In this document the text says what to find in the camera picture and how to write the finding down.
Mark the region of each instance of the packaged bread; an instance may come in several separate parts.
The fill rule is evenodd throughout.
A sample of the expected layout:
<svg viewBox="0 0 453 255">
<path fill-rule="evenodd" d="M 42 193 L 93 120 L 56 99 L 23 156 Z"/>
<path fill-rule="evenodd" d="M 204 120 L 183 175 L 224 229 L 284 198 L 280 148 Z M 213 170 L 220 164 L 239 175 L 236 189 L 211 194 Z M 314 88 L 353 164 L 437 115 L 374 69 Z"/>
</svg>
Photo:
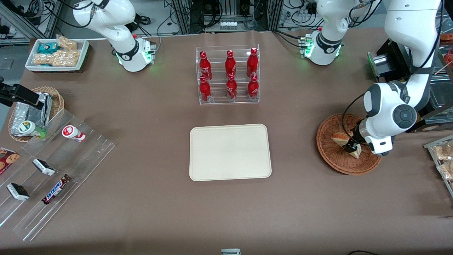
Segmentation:
<svg viewBox="0 0 453 255">
<path fill-rule="evenodd" d="M 445 179 L 445 180 L 453 180 L 452 174 L 451 174 L 450 164 L 444 163 L 444 164 L 438 166 L 437 169 L 439 170 L 440 175 L 442 175 L 443 179 Z"/>
<path fill-rule="evenodd" d="M 343 148 L 349 141 L 349 136 L 345 132 L 338 132 L 333 134 L 330 139 L 338 144 L 340 147 Z M 357 144 L 357 150 L 355 152 L 351 152 L 350 155 L 354 158 L 359 158 L 360 153 L 362 152 L 362 147 L 360 144 Z"/>
<path fill-rule="evenodd" d="M 52 66 L 76 66 L 80 52 L 78 50 L 57 50 L 52 55 Z"/>
<path fill-rule="evenodd" d="M 57 36 L 58 46 L 65 50 L 77 50 L 77 42 L 69 40 L 68 38 L 60 35 Z"/>
<path fill-rule="evenodd" d="M 50 64 L 52 62 L 52 59 L 53 59 L 52 54 L 35 54 L 33 57 L 33 64 L 35 65 Z"/>
<path fill-rule="evenodd" d="M 443 160 L 443 161 L 452 160 L 452 156 L 446 155 L 446 153 L 444 152 L 444 149 L 441 145 L 432 146 L 431 150 L 433 150 L 434 157 L 437 160 Z"/>
</svg>

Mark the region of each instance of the tray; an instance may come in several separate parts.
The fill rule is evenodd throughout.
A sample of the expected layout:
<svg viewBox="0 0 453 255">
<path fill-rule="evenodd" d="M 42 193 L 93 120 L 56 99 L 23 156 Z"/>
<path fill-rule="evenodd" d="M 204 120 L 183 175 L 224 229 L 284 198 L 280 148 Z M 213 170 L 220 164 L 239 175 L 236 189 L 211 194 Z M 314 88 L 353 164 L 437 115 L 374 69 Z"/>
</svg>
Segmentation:
<svg viewBox="0 0 453 255">
<path fill-rule="evenodd" d="M 191 130 L 189 176 L 193 181 L 267 178 L 271 173 L 265 125 Z"/>
</svg>

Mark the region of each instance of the wicker basket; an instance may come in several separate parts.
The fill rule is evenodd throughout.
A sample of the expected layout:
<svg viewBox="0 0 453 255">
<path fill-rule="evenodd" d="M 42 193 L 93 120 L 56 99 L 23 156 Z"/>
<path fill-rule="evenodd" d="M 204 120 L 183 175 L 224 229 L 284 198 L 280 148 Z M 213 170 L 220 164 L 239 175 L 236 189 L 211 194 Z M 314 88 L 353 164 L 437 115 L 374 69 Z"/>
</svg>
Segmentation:
<svg viewBox="0 0 453 255">
<path fill-rule="evenodd" d="M 50 112 L 50 119 L 52 119 L 61 109 L 64 108 L 64 99 L 61 97 L 60 93 L 52 87 L 38 87 L 32 89 L 33 92 L 42 92 L 42 93 L 48 93 L 49 95 L 52 96 L 52 110 Z M 28 142 L 32 138 L 31 136 L 26 136 L 26 137 L 16 137 L 11 135 L 11 126 L 13 125 L 13 120 L 14 120 L 14 111 L 11 114 L 10 120 L 8 122 L 8 132 L 10 133 L 10 136 L 18 141 L 18 142 Z"/>
<path fill-rule="evenodd" d="M 325 119 L 319 126 L 316 135 L 318 150 L 324 160 L 335 170 L 349 174 L 360 175 L 371 172 L 381 162 L 381 157 L 373 154 L 368 146 L 361 146 L 359 159 L 354 158 L 338 146 L 330 137 L 337 132 L 343 132 L 341 127 L 342 114 L 335 114 Z M 346 130 L 353 129 L 361 117 L 346 114 L 344 126 Z"/>
</svg>

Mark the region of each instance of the tabletop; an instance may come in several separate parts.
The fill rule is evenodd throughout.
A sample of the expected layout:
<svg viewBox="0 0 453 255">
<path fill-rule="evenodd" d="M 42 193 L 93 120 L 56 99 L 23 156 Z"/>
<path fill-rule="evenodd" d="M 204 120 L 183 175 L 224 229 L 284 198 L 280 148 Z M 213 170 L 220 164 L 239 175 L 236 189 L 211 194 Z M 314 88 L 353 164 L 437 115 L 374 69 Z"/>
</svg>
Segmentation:
<svg viewBox="0 0 453 255">
<path fill-rule="evenodd" d="M 137 73 L 94 40 L 81 74 L 25 70 L 23 86 L 58 89 L 117 146 L 32 242 L 0 229 L 0 254 L 451 254 L 452 199 L 422 147 L 451 132 L 401 134 L 363 176 L 335 172 L 316 148 L 319 124 L 373 83 L 366 54 L 386 39 L 351 29 L 338 58 L 317 66 L 270 32 L 169 37 Z M 200 106 L 195 48 L 245 44 L 260 45 L 260 103 Z M 365 116 L 360 101 L 350 113 Z M 253 123 L 268 129 L 270 177 L 189 178 L 192 128 Z M 23 145 L 6 128 L 0 141 Z"/>
</svg>

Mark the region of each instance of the coca-cola bottle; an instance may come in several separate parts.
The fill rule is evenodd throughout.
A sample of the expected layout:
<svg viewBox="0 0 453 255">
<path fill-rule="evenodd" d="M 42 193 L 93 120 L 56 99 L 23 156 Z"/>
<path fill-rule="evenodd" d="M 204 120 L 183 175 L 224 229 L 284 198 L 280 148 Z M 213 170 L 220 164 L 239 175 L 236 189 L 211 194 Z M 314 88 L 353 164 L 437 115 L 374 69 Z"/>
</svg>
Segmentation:
<svg viewBox="0 0 453 255">
<path fill-rule="evenodd" d="M 212 100 L 211 86 L 209 86 L 209 83 L 206 81 L 206 77 L 204 76 L 200 77 L 200 93 L 203 101 L 209 102 Z"/>
<path fill-rule="evenodd" d="M 228 99 L 236 99 L 237 94 L 237 83 L 234 80 L 235 74 L 228 74 L 228 81 L 226 82 L 226 97 Z"/>
<path fill-rule="evenodd" d="M 256 100 L 258 97 L 258 89 L 260 85 L 258 84 L 258 76 L 256 74 L 252 74 L 250 77 L 249 86 L 247 88 L 247 98 L 250 100 Z"/>
<path fill-rule="evenodd" d="M 206 52 L 201 51 L 200 52 L 200 71 L 203 76 L 208 78 L 209 80 L 212 80 L 212 70 L 211 70 L 211 62 L 206 57 Z"/>
<path fill-rule="evenodd" d="M 234 60 L 233 51 L 230 49 L 226 52 L 225 73 L 227 78 L 228 74 L 236 75 L 236 60 Z"/>
<path fill-rule="evenodd" d="M 247 60 L 247 77 L 250 77 L 252 74 L 256 74 L 256 71 L 258 70 L 258 56 L 256 55 L 257 52 L 258 49 L 255 47 L 250 50 L 250 56 Z"/>
</svg>

